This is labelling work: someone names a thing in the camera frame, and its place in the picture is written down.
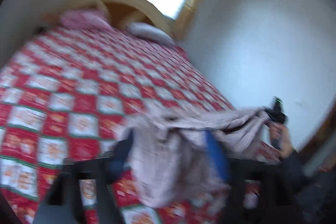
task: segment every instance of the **white pillow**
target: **white pillow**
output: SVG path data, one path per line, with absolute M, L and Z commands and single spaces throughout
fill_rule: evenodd
M 126 26 L 126 30 L 139 38 L 152 40 L 165 46 L 176 46 L 174 40 L 164 31 L 147 23 L 131 22 Z

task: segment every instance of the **person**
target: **person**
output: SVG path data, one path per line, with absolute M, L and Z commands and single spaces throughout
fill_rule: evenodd
M 274 122 L 268 127 L 271 140 L 279 139 L 281 132 L 280 169 L 292 190 L 295 204 L 272 208 L 260 223 L 336 223 L 336 170 L 306 177 L 288 128 Z

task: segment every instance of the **hand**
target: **hand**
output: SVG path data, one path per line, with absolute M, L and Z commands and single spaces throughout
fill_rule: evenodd
M 288 128 L 285 127 L 283 124 L 276 123 L 276 122 L 269 122 L 269 137 L 271 140 L 273 139 L 280 139 L 280 157 L 285 159 L 289 157 L 292 152 L 294 151 L 294 148 L 292 146 L 292 142 L 290 140 Z

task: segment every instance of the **printed pattern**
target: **printed pattern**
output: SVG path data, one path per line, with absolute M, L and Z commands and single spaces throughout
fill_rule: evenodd
M 65 157 L 112 149 L 115 126 L 150 105 L 233 108 L 176 51 L 116 29 L 58 28 L 29 41 L 0 73 L 1 190 L 21 221 L 32 222 Z M 130 171 L 112 188 L 126 223 L 199 223 L 190 203 L 140 205 Z M 97 223 L 95 182 L 81 181 L 81 193 Z

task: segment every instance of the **headboard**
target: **headboard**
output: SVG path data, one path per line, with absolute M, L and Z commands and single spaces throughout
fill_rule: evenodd
M 68 0 L 58 9 L 58 14 L 71 9 L 99 8 L 105 11 L 112 26 L 124 29 L 129 22 L 145 22 L 167 34 L 171 28 L 166 17 L 147 0 Z

